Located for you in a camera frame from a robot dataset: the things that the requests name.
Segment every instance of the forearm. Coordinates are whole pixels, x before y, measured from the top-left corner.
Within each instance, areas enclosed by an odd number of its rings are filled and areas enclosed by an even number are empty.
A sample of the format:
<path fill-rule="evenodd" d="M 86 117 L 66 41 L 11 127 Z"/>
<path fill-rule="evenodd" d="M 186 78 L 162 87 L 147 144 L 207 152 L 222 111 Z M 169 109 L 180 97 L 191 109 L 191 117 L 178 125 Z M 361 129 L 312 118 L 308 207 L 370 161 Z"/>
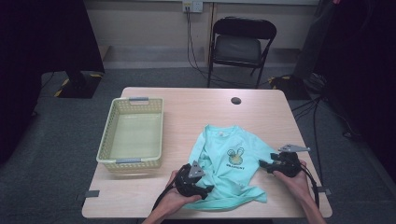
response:
<path fill-rule="evenodd" d="M 304 209 L 306 219 L 308 223 L 311 224 L 325 224 L 322 214 L 320 213 L 315 201 L 310 195 L 305 196 L 303 199 L 299 200 L 301 207 Z"/>
<path fill-rule="evenodd" d="M 151 214 L 143 221 L 143 224 L 160 224 L 166 219 L 165 213 L 158 209 L 151 212 Z"/>

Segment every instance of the human arm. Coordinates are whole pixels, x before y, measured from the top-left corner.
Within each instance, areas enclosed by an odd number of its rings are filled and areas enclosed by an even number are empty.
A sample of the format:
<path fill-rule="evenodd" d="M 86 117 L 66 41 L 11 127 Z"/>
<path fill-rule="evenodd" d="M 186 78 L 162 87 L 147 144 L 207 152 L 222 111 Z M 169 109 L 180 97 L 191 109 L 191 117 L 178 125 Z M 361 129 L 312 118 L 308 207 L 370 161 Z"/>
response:
<path fill-rule="evenodd" d="M 166 186 L 172 183 L 177 171 L 173 171 Z M 184 204 L 193 203 L 201 199 L 200 195 L 185 197 L 178 193 L 177 189 L 170 189 L 161 199 L 158 206 L 143 221 L 144 224 L 159 224 L 167 217 L 177 212 Z"/>
<path fill-rule="evenodd" d="M 304 161 L 301 161 L 301 164 L 303 166 L 306 166 L 306 163 Z M 326 223 L 317 205 L 315 204 L 315 201 L 312 199 L 311 194 L 309 193 L 306 174 L 303 171 L 301 171 L 299 174 L 297 174 L 297 176 L 293 178 L 287 177 L 279 171 L 274 171 L 274 175 L 286 185 L 291 194 L 301 205 L 308 220 L 308 223 Z"/>

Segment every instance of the black curtain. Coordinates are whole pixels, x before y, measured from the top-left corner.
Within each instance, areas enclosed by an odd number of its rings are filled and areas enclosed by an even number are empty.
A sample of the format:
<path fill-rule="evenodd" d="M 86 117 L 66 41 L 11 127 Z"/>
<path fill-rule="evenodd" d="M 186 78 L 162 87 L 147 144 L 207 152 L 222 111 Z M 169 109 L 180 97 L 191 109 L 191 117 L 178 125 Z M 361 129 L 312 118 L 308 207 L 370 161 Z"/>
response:
<path fill-rule="evenodd" d="M 314 72 L 323 40 L 327 35 L 336 7 L 337 5 L 332 0 L 319 0 L 314 19 L 311 22 L 297 64 L 294 67 L 293 75 L 295 77 L 309 79 Z"/>
<path fill-rule="evenodd" d="M 82 0 L 0 0 L 0 161 L 6 161 L 30 120 L 41 75 L 104 73 Z"/>
<path fill-rule="evenodd" d="M 342 1 L 315 72 L 396 182 L 395 12 L 395 1 Z"/>

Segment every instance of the chair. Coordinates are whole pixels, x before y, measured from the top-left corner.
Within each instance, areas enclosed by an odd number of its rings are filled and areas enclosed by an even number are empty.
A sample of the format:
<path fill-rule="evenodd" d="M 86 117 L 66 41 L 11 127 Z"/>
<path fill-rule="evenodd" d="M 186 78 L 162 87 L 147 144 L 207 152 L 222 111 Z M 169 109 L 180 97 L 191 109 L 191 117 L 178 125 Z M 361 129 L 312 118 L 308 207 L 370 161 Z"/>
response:
<path fill-rule="evenodd" d="M 210 87 L 213 64 L 217 63 L 253 68 L 251 76 L 260 68 L 256 83 L 258 89 L 265 59 L 275 36 L 276 27 L 269 21 L 238 17 L 216 21 L 210 43 L 207 87 Z M 267 40 L 264 50 L 260 40 Z"/>

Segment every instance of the yellow basket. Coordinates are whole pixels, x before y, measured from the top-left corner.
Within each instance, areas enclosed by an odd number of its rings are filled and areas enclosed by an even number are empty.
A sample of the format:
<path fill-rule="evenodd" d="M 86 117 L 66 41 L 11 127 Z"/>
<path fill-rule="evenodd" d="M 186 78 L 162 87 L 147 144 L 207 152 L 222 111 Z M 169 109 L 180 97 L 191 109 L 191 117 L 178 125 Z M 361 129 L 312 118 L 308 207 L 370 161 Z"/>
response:
<path fill-rule="evenodd" d="M 111 103 L 96 160 L 113 173 L 161 166 L 163 99 L 117 98 Z"/>

